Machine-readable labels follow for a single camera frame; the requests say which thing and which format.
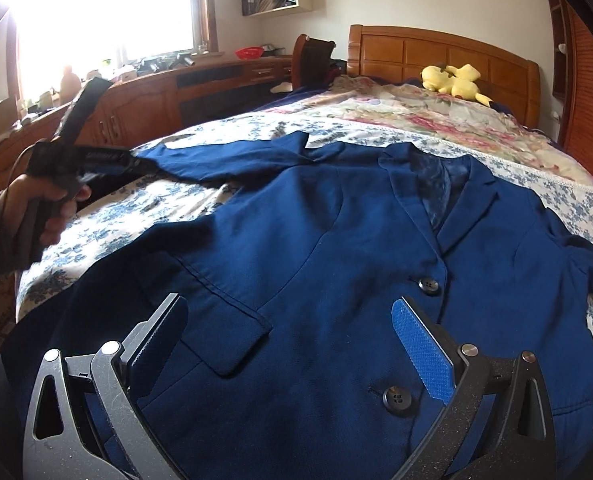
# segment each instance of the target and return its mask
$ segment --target wooden headboard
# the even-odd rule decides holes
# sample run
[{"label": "wooden headboard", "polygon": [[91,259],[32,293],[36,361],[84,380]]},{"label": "wooden headboard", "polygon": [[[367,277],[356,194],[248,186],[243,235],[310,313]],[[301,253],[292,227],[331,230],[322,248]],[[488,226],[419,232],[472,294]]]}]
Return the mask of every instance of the wooden headboard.
[{"label": "wooden headboard", "polygon": [[453,34],[408,27],[352,25],[348,75],[400,83],[421,77],[441,63],[458,68],[470,63],[481,78],[481,93],[510,108],[521,124],[536,128],[541,107],[539,66],[502,48]]}]

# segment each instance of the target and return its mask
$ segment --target blue floral sheet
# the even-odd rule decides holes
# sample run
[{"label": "blue floral sheet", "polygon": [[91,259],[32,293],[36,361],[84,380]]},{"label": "blue floral sheet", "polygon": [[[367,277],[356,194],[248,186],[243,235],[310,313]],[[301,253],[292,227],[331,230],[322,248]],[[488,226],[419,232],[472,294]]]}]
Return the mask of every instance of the blue floral sheet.
[{"label": "blue floral sheet", "polygon": [[[296,130],[310,134],[312,148],[335,140],[370,146],[410,141],[435,155],[473,155],[496,176],[534,190],[571,232],[593,242],[593,187],[420,133],[299,113],[286,116],[270,112],[202,124],[146,146],[164,142],[169,148],[182,148],[241,139],[271,139]],[[130,243],[153,224],[188,221],[211,214],[235,191],[235,183],[209,189],[152,176],[140,178],[92,204],[75,217],[61,242],[46,250],[43,260],[23,274],[17,295],[17,319],[72,285],[94,262]],[[593,297],[589,297],[587,322],[593,335]]]}]

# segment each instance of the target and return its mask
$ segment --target hand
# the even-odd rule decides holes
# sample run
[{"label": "hand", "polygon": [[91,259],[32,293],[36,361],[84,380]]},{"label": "hand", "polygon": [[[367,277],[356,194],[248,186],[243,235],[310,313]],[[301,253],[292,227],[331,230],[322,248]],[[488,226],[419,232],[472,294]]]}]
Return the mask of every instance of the hand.
[{"label": "hand", "polygon": [[[56,186],[49,178],[35,178],[26,174],[16,178],[5,192],[8,194],[8,198],[3,212],[1,229],[10,238],[13,238],[19,230],[30,200],[43,198],[57,202],[67,194],[65,189]],[[46,228],[40,238],[45,247],[59,243],[61,233],[76,213],[76,203],[89,199],[91,193],[88,186],[83,186],[73,200],[63,204],[60,216],[46,222]]]}]

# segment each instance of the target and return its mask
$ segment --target cabinet door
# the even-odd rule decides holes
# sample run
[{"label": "cabinet door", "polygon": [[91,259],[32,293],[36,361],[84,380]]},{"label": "cabinet door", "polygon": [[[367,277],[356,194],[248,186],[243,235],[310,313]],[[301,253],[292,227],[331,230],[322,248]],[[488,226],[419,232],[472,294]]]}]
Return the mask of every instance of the cabinet door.
[{"label": "cabinet door", "polygon": [[107,146],[112,144],[108,121],[103,115],[100,105],[97,106],[96,111],[85,121],[76,143],[86,144],[87,146]]},{"label": "cabinet door", "polygon": [[118,85],[103,101],[115,146],[134,148],[181,129],[174,77],[145,77]]},{"label": "cabinet door", "polygon": [[[0,190],[7,186],[10,170],[21,152],[39,139],[51,139],[64,113],[65,107],[50,112],[32,124],[24,126],[0,144]],[[27,161],[28,157],[25,156],[24,160],[20,161],[14,176],[25,171]]]}]

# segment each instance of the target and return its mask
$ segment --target yellow plush toy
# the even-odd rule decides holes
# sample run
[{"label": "yellow plush toy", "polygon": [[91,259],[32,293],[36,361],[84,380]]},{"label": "yellow plush toy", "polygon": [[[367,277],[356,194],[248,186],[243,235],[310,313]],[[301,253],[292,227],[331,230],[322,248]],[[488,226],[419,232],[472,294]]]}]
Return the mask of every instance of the yellow plush toy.
[{"label": "yellow plush toy", "polygon": [[449,94],[452,91],[453,77],[438,66],[427,66],[421,72],[423,87],[440,94]]},{"label": "yellow plush toy", "polygon": [[480,77],[481,73],[470,64],[461,68],[448,65],[445,71],[438,66],[429,66],[421,72],[424,88],[442,94],[449,93],[453,97],[461,97],[467,101],[476,100],[489,107],[492,99],[479,93],[479,88],[475,84]]}]

